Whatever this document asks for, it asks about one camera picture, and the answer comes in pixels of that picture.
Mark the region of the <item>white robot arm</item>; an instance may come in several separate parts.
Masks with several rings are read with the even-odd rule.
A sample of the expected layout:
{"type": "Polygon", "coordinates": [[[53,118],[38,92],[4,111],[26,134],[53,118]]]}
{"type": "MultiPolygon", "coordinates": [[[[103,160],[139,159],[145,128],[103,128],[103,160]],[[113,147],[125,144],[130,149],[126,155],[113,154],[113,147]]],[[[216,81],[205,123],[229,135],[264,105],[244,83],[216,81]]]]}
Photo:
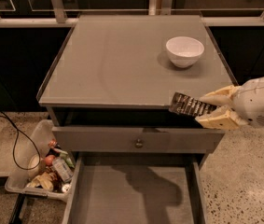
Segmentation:
{"type": "Polygon", "coordinates": [[[217,106],[211,114],[196,118],[203,128],[235,130],[245,125],[264,127],[264,77],[250,79],[241,86],[230,85],[209,92],[200,100],[217,106]]]}

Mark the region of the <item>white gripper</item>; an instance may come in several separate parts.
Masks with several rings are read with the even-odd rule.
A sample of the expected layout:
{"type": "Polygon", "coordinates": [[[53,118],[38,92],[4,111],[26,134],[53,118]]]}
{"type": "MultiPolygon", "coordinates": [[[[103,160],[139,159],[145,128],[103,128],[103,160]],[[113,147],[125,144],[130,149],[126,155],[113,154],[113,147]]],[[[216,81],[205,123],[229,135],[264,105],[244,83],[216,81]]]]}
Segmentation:
{"type": "Polygon", "coordinates": [[[264,77],[250,79],[242,86],[223,87],[203,95],[199,100],[222,106],[195,118],[203,128],[236,130],[247,124],[255,128],[264,127],[264,77]]]}

